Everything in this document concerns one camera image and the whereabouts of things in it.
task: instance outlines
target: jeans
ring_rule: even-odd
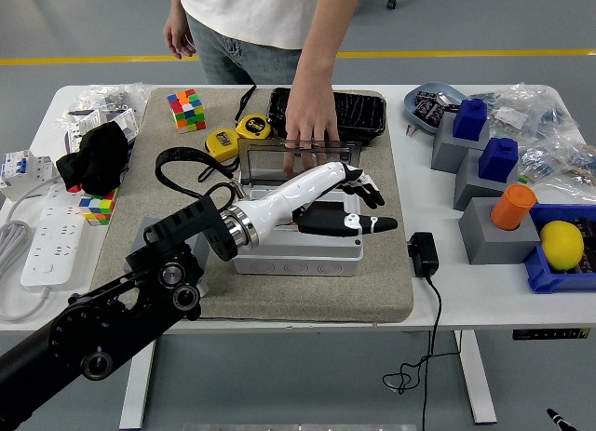
[[[208,84],[291,85],[301,49],[281,49],[220,35],[186,15]]]

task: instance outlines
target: rubik's cube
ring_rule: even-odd
[[[193,89],[168,96],[168,103],[179,133],[207,127],[203,104]]]
[[[91,226],[108,224],[114,212],[119,188],[105,196],[84,194],[78,204],[79,211]]]

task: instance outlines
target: white table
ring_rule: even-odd
[[[433,282],[441,293],[443,311],[441,330],[466,330],[463,339],[462,362],[472,400],[472,409],[478,423],[495,421],[488,384],[483,375],[480,352],[474,330],[477,329],[545,329],[592,327],[596,325],[596,293],[533,294],[527,285],[523,265],[474,265],[467,262],[467,255],[459,233],[457,221],[461,212],[453,210],[453,174],[430,169],[433,137],[419,131],[406,136],[409,121],[403,115],[403,99],[417,86],[337,86],[336,89],[367,89],[383,94],[387,102],[389,125],[396,174],[400,190],[406,237],[416,231],[433,233],[438,249],[440,268]],[[502,86],[455,86],[464,94],[489,91]],[[61,88],[50,104],[47,114],[35,135],[31,150],[35,155],[49,155],[53,161],[64,155],[63,132],[55,121],[75,101],[86,87]],[[537,190],[541,203],[574,203],[576,200],[560,191],[548,188]],[[2,221],[11,203],[7,200],[0,211]],[[35,226],[41,212],[41,199],[29,200],[15,213],[15,218]],[[79,292],[88,290],[92,273],[105,238],[107,228],[90,228],[90,250],[81,262],[82,272]],[[0,308],[5,313],[26,310],[36,301],[37,295],[25,291],[19,284],[24,257],[7,275],[1,290]],[[259,321],[183,321],[170,329],[171,333],[225,332],[228,330],[429,330],[437,314],[436,297],[426,281],[413,278],[414,308],[410,316],[399,324],[305,324]],[[17,324],[0,323],[0,331],[24,333],[37,330],[66,305],[69,293],[53,292],[46,305],[29,320]],[[131,380],[140,379],[141,386],[148,383],[152,346],[133,360]],[[135,360],[144,361],[135,364]],[[132,395],[130,401],[142,405],[142,392]],[[142,418],[138,411],[132,413],[132,422]],[[131,427],[125,421],[121,427]]]

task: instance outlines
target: human arm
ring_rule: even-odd
[[[186,12],[180,0],[171,0],[169,16],[164,26],[166,46],[176,59],[193,57],[196,53],[193,36],[188,27]]]
[[[287,138],[291,141],[339,141],[332,90],[333,66],[358,0],[318,0],[286,109]],[[287,154],[284,170],[293,169]]]

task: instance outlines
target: white robotic hand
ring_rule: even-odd
[[[222,216],[237,244],[250,248],[265,242],[275,226],[290,222],[296,222],[303,233],[321,236],[356,236],[397,228],[397,221],[391,218],[305,210],[338,186],[348,194],[362,197],[372,209],[385,204],[373,179],[362,169],[332,162],[302,173],[259,200],[239,200]]]

